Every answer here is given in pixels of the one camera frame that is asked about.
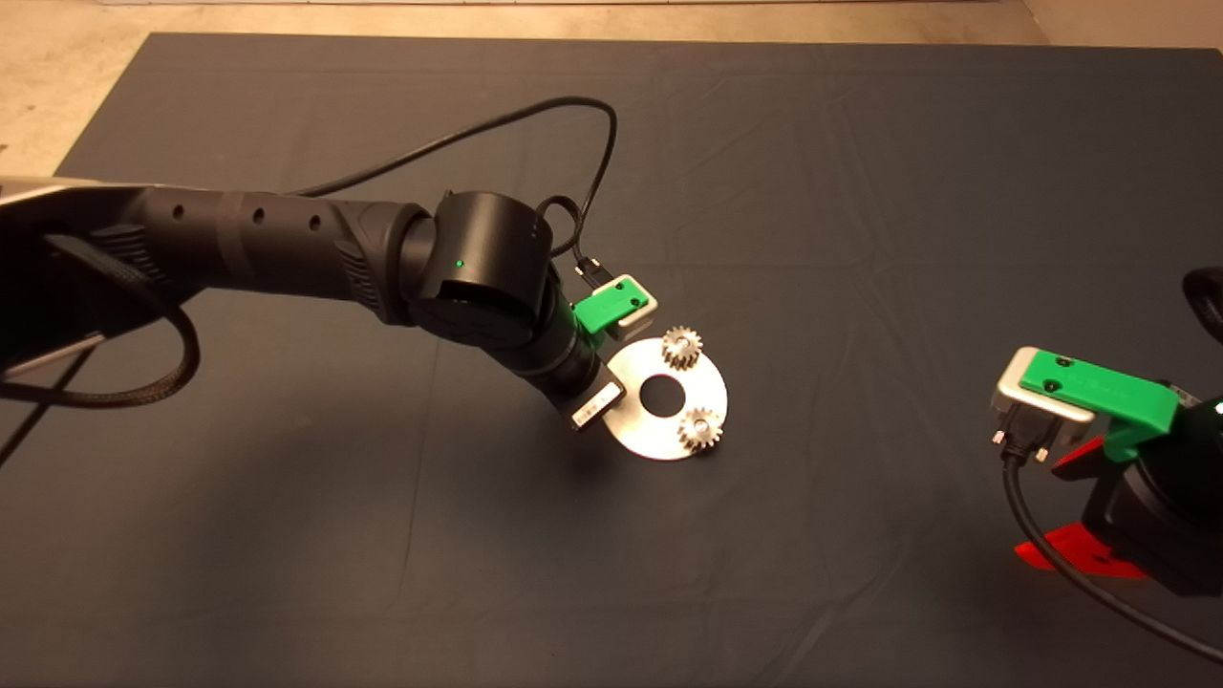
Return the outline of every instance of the table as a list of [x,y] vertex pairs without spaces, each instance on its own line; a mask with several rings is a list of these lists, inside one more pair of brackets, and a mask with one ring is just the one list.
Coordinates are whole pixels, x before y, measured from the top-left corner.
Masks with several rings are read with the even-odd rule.
[[[204,292],[185,392],[55,411],[0,474],[0,683],[1218,683],[1014,557],[987,412],[1024,343],[1223,386],[1179,296],[1221,255],[1217,51],[158,34],[61,172],[291,188],[561,93],[620,109],[583,247],[704,335],[717,452],[574,435],[351,303]],[[351,197],[577,194],[600,126]],[[176,357],[147,328],[79,386]],[[1218,601],[1110,585],[1223,639]]]

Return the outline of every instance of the red plastic part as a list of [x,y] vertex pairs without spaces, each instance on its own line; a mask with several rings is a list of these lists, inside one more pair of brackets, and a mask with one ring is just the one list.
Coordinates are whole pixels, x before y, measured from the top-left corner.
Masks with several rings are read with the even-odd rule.
[[[1076,569],[1088,576],[1129,579],[1147,577],[1139,567],[1125,560],[1114,557],[1112,549],[1096,539],[1081,523],[1063,525],[1057,530],[1047,533],[1044,539],[1053,545],[1053,549],[1058,554],[1074,565]],[[1053,565],[1031,543],[1018,545],[1015,554],[1033,568],[1053,571]]]
[[1062,459],[1058,461],[1058,463],[1053,464],[1053,468],[1059,469],[1066,464],[1071,464],[1086,457],[1087,455],[1095,452],[1096,450],[1103,450],[1103,448],[1104,448],[1104,437],[1103,436],[1092,437],[1091,440],[1084,442],[1075,450],[1066,453],[1066,456],[1062,457]]

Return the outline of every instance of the center hole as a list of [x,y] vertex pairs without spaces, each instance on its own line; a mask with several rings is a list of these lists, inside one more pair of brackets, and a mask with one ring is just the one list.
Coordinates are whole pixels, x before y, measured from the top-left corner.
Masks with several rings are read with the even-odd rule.
[[659,418],[670,418],[684,408],[684,389],[674,378],[656,375],[641,384],[641,406]]

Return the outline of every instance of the metal gear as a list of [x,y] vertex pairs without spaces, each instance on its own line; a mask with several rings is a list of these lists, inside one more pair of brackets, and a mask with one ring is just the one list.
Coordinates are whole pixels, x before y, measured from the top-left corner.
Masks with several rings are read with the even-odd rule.
[[684,414],[679,436],[690,452],[704,452],[722,440],[722,419],[709,409],[692,409]]
[[663,360],[676,370],[692,368],[701,358],[701,335],[690,326],[673,326],[663,334]]

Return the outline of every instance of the black cylinder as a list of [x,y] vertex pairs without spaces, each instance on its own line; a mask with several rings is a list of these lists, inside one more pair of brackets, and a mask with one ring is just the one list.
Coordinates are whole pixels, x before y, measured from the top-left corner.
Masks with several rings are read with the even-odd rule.
[[433,225],[424,273],[404,292],[412,320],[483,349],[525,346],[543,308],[548,224],[514,198],[475,191],[448,194]]

